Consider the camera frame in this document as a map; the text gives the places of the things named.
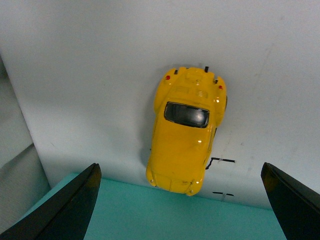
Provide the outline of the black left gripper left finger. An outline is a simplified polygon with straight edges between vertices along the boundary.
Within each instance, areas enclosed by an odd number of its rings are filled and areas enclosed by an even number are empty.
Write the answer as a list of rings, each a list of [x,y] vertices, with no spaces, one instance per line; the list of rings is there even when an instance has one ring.
[[[38,208],[0,234],[2,240],[83,240],[100,188],[93,163]]]

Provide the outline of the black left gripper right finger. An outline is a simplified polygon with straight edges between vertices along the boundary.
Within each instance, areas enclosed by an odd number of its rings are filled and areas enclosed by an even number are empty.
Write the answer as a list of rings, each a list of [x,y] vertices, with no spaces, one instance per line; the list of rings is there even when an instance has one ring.
[[[320,238],[320,195],[276,166],[265,162],[261,179],[288,240]]]

